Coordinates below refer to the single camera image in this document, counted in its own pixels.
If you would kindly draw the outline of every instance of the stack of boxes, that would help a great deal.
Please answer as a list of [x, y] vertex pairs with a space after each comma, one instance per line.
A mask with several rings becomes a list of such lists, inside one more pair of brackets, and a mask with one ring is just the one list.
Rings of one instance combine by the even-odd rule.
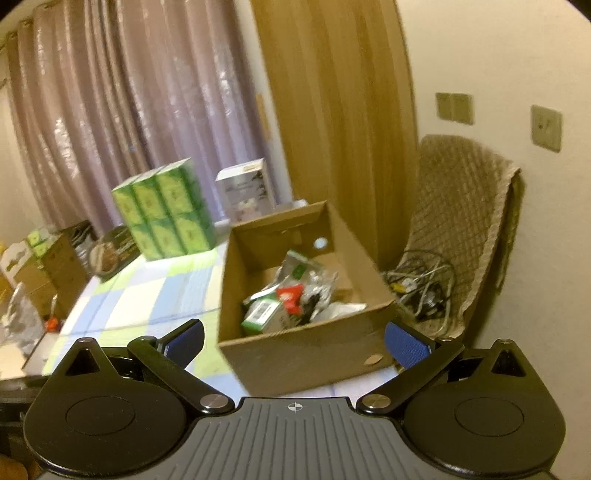
[[113, 198], [147, 260], [215, 247], [212, 218], [190, 158], [126, 180]]

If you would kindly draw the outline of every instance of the white product box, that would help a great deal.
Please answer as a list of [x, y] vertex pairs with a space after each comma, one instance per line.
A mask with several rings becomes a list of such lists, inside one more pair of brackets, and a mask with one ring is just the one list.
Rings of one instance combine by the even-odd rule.
[[232, 222], [246, 222], [273, 213], [275, 195], [263, 158], [224, 168], [217, 174], [217, 189]]

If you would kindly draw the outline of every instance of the chair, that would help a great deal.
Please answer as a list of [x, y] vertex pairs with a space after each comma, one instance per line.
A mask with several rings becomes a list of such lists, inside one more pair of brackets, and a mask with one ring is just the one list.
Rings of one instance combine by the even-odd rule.
[[[440, 254], [456, 276], [447, 325], [443, 319], [413, 318], [421, 333], [456, 338], [465, 331], [499, 237], [504, 237], [505, 253], [510, 251], [518, 210], [508, 200], [518, 173], [509, 160], [474, 140], [427, 135], [420, 142], [417, 204], [406, 250]], [[508, 209], [509, 204], [515, 208]], [[400, 264], [410, 255], [405, 253]]]

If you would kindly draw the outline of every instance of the wall socket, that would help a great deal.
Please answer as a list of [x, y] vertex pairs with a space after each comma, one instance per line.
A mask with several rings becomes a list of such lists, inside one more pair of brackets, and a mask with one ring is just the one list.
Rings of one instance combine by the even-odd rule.
[[562, 113], [532, 105], [531, 140], [534, 145], [559, 152], [562, 148]]
[[443, 120], [452, 120], [461, 124], [474, 124], [473, 97], [466, 93], [435, 94], [437, 116]]
[[436, 93], [435, 99], [437, 101], [437, 116], [443, 120], [453, 120], [452, 94]]

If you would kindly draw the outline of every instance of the open cardboard box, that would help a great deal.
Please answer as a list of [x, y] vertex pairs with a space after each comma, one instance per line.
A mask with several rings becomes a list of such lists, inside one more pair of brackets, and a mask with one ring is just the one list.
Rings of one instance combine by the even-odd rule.
[[[322, 249], [314, 246], [326, 243]], [[277, 333], [244, 337], [242, 301], [273, 278], [289, 249], [339, 272], [339, 300], [362, 312]], [[307, 390], [390, 365], [384, 330], [393, 297], [354, 234], [327, 202], [234, 226], [222, 286], [218, 346], [251, 395]]]

